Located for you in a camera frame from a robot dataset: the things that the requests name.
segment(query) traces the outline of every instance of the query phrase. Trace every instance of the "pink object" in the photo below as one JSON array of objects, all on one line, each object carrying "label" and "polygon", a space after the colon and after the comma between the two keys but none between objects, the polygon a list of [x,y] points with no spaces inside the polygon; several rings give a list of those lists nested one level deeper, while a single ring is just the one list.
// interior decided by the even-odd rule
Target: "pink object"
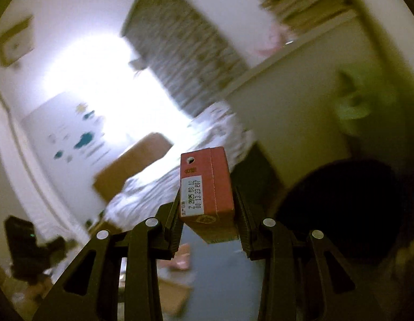
[{"label": "pink object", "polygon": [[290,42],[295,38],[295,33],[292,32],[287,25],[275,22],[270,27],[269,38],[265,48],[257,49],[256,52],[262,57],[268,58],[283,48],[287,42]]},{"label": "pink object", "polygon": [[177,270],[189,270],[191,268],[191,247],[189,244],[183,244],[179,247],[174,258],[171,261],[158,260],[160,268],[169,267]]}]

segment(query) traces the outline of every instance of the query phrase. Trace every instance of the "curtain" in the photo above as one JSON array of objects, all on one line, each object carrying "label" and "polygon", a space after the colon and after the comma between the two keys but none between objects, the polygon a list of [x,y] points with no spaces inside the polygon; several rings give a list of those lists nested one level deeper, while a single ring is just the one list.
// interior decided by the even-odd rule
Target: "curtain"
[{"label": "curtain", "polygon": [[136,0],[122,35],[192,117],[247,70],[216,27],[185,0]]}]

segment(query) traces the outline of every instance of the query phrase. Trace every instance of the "wall decal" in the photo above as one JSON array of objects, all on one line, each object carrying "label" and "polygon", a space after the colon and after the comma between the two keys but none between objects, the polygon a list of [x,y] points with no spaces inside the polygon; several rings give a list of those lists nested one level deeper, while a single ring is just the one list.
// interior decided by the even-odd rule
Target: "wall decal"
[{"label": "wall decal", "polygon": [[75,144],[74,149],[79,150],[82,147],[88,145],[91,141],[93,141],[94,139],[94,133],[93,132],[89,132],[89,133],[84,133],[81,135],[81,139],[79,140],[79,142],[77,144]]},{"label": "wall decal", "polygon": [[88,105],[85,102],[81,102],[76,106],[76,113],[84,113],[88,108]]},{"label": "wall decal", "polygon": [[87,153],[86,159],[92,156],[94,153],[96,153],[100,148],[102,148],[105,145],[105,142],[103,141],[101,144],[98,144],[96,147],[94,147],[91,151]]},{"label": "wall decal", "polygon": [[94,113],[95,113],[95,111],[92,110],[91,112],[89,112],[87,114],[84,114],[83,120],[86,121],[87,119],[93,118],[94,117]]},{"label": "wall decal", "polygon": [[110,150],[107,150],[105,153],[103,153],[93,163],[91,163],[91,166],[93,166],[93,165],[97,164],[99,161],[101,161],[101,159],[103,159],[103,157],[105,157],[110,151],[111,151],[111,149]]},{"label": "wall decal", "polygon": [[60,150],[56,153],[56,155],[54,156],[54,159],[60,159],[61,157],[63,157],[64,151]]}]

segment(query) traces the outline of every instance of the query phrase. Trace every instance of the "small red carton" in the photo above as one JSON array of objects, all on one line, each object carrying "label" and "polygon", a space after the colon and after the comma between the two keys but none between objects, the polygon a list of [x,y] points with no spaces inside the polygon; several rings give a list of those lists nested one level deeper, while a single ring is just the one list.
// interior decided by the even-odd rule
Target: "small red carton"
[{"label": "small red carton", "polygon": [[180,218],[207,243],[238,239],[232,187],[223,147],[183,153]]}]

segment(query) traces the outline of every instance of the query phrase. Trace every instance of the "white label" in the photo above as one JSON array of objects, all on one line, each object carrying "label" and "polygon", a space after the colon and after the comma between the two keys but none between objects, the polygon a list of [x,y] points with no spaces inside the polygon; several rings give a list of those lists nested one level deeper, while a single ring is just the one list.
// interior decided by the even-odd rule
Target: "white label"
[{"label": "white label", "polygon": [[204,214],[203,180],[201,175],[182,178],[180,203],[182,217]]}]

